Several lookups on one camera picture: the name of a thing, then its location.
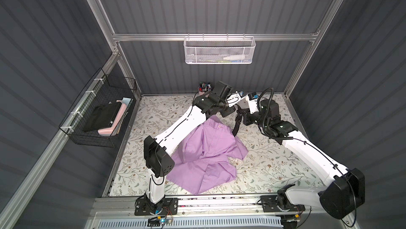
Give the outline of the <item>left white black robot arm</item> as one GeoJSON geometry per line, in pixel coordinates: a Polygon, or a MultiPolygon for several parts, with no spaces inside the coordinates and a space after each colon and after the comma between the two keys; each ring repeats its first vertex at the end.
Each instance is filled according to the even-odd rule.
{"type": "Polygon", "coordinates": [[[174,168],[171,156],[179,143],[211,116],[233,113],[234,106],[245,96],[246,92],[232,92],[230,85],[219,81],[214,89],[195,95],[184,115],[167,130],[156,137],[144,139],[144,159],[150,176],[144,198],[149,205],[157,209],[165,200],[165,176],[174,168]]]}

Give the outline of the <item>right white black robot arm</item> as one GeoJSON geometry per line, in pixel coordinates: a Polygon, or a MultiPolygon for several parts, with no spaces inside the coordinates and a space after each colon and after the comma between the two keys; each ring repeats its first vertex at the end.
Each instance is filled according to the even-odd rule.
{"type": "Polygon", "coordinates": [[[348,214],[357,215],[357,209],[365,202],[365,176],[354,168],[349,169],[337,162],[316,145],[312,144],[299,129],[281,118],[278,103],[265,93],[247,94],[238,91],[229,96],[245,100],[248,107],[237,107],[233,132],[240,124],[256,125],[262,135],[274,140],[301,159],[321,180],[323,186],[304,188],[289,183],[277,191],[275,200],[278,209],[287,212],[297,205],[322,208],[335,219],[344,219],[348,214]]]}

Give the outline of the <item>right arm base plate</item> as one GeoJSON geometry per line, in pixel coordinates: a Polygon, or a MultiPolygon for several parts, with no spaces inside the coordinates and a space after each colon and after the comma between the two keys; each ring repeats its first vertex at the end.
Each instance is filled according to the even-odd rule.
{"type": "Polygon", "coordinates": [[[257,201],[263,209],[263,212],[297,212],[301,214],[306,210],[304,205],[291,204],[286,198],[279,195],[263,195],[257,201]]]}

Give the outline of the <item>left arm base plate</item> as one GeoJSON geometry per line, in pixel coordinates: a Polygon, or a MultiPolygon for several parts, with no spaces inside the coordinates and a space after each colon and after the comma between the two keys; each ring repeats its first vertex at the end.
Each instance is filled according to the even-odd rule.
{"type": "Polygon", "coordinates": [[[177,198],[164,198],[157,204],[152,203],[146,196],[139,197],[135,201],[135,216],[147,215],[176,215],[178,212],[177,198]]]}

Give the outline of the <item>purple trousers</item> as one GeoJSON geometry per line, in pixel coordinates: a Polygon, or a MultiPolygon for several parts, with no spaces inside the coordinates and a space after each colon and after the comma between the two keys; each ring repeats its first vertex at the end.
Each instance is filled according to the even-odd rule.
{"type": "Polygon", "coordinates": [[[244,160],[248,149],[232,129],[212,116],[193,129],[171,156],[175,166],[167,180],[193,195],[202,194],[237,178],[229,158],[244,160]]]}

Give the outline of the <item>black leather belt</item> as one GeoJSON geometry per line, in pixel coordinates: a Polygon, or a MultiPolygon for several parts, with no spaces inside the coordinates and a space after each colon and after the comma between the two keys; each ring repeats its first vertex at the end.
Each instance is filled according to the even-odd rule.
{"type": "Polygon", "coordinates": [[[245,115],[245,111],[240,107],[240,105],[235,105],[235,111],[237,113],[236,118],[235,118],[235,125],[234,128],[232,130],[232,134],[234,136],[237,136],[241,123],[243,121],[244,115],[245,115]]]}

